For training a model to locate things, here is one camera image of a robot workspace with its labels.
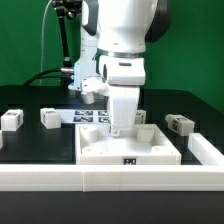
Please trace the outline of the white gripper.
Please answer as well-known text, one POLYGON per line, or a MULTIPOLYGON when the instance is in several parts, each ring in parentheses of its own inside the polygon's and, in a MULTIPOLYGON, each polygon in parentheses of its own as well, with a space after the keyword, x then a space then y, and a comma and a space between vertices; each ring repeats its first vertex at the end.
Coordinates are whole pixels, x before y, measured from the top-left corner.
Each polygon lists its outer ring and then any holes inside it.
POLYGON ((128 130, 134 125, 139 102, 140 88, 137 86, 109 86, 108 109, 112 135, 118 130, 128 130))

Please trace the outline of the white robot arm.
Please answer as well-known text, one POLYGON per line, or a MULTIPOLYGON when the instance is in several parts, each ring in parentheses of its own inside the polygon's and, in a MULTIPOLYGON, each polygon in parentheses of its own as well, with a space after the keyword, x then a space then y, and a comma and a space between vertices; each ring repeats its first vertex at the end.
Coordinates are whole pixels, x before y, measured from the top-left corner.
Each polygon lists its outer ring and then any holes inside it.
POLYGON ((172 20, 170 0, 81 0, 81 52, 71 88, 85 103, 108 98, 110 133, 135 122, 145 83, 145 44, 159 40, 172 20))

